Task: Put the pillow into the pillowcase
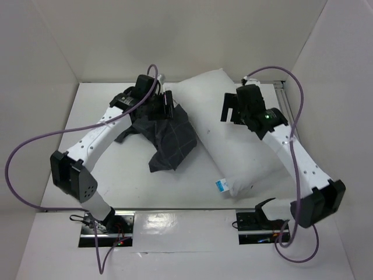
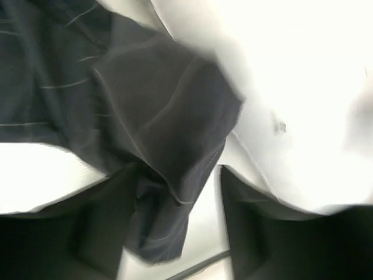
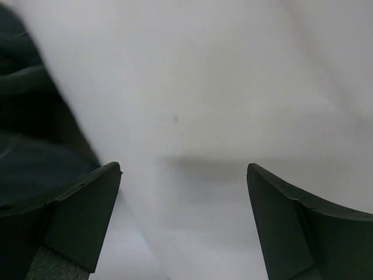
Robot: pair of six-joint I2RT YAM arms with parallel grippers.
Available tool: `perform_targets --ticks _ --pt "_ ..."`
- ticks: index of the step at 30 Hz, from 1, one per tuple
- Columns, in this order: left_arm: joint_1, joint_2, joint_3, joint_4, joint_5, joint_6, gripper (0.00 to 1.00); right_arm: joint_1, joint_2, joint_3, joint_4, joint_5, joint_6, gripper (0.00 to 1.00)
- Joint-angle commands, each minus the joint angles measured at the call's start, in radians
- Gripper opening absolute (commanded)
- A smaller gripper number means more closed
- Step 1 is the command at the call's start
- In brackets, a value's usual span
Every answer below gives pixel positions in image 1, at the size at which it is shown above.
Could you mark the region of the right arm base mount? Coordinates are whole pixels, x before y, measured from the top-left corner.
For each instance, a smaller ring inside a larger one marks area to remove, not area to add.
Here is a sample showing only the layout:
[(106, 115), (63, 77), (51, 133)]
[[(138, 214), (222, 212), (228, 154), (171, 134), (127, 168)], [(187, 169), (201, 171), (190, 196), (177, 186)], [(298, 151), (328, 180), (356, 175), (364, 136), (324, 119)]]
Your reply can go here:
[(279, 236), (284, 220), (259, 221), (255, 212), (237, 212), (232, 227), (238, 231), (238, 241), (244, 244), (270, 244)]

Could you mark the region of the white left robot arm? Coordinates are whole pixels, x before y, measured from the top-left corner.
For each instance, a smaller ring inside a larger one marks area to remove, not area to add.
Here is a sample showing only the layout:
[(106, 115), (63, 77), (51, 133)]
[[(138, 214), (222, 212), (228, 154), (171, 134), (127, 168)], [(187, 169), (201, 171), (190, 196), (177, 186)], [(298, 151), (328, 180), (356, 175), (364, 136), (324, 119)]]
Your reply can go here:
[(140, 118), (167, 120), (173, 116), (170, 91), (163, 90), (164, 75), (139, 75), (134, 86), (117, 94), (98, 122), (77, 144), (50, 157), (52, 181), (65, 194), (79, 201), (92, 215), (95, 227), (107, 233), (123, 229), (124, 220), (115, 214), (98, 193), (98, 182), (91, 174), (106, 149)]

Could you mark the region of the dark grey checked pillowcase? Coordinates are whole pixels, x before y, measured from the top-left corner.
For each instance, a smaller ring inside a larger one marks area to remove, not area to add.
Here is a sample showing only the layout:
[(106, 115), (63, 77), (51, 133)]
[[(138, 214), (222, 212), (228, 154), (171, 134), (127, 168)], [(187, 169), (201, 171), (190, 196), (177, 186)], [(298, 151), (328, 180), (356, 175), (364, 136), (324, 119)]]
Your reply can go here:
[(138, 118), (123, 131), (115, 142), (121, 144), (130, 135), (141, 134), (156, 148), (149, 160), (150, 172), (176, 170), (197, 145), (197, 136), (187, 112), (176, 105), (173, 117), (168, 120), (150, 120), (147, 116)]

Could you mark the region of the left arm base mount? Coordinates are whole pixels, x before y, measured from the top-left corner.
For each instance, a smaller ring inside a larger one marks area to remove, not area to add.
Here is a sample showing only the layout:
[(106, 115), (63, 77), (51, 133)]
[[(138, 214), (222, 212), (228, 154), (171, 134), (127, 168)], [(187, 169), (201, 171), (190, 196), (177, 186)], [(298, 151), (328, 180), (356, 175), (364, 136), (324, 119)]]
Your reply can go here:
[[(81, 225), (78, 247), (95, 247), (93, 222), (88, 214), (83, 216), (73, 214), (69, 217), (69, 220)], [(132, 247), (134, 220), (134, 212), (116, 211), (114, 224), (109, 229), (96, 222), (98, 246), (110, 248), (117, 242), (117, 247)]]

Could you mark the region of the white pillow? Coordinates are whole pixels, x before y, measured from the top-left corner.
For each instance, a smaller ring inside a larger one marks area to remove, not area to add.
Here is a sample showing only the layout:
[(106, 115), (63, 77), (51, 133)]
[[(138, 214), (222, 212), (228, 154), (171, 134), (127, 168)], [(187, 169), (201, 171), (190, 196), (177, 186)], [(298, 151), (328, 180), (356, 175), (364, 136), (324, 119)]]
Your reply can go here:
[(295, 184), (277, 155), (244, 125), (222, 122), (225, 93), (237, 86), (223, 69), (171, 86), (201, 143), (227, 182), (232, 197), (288, 197)]

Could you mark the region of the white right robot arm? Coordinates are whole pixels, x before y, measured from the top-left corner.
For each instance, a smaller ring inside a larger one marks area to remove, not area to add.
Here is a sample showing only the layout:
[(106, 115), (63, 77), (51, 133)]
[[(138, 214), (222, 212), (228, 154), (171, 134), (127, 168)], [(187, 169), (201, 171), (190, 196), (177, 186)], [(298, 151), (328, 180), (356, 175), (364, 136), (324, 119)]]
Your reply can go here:
[(266, 108), (258, 85), (225, 93), (220, 120), (246, 126), (280, 159), (295, 181), (296, 198), (286, 208), (299, 226), (310, 228), (339, 209), (346, 186), (341, 180), (333, 181), (314, 162), (278, 108)]

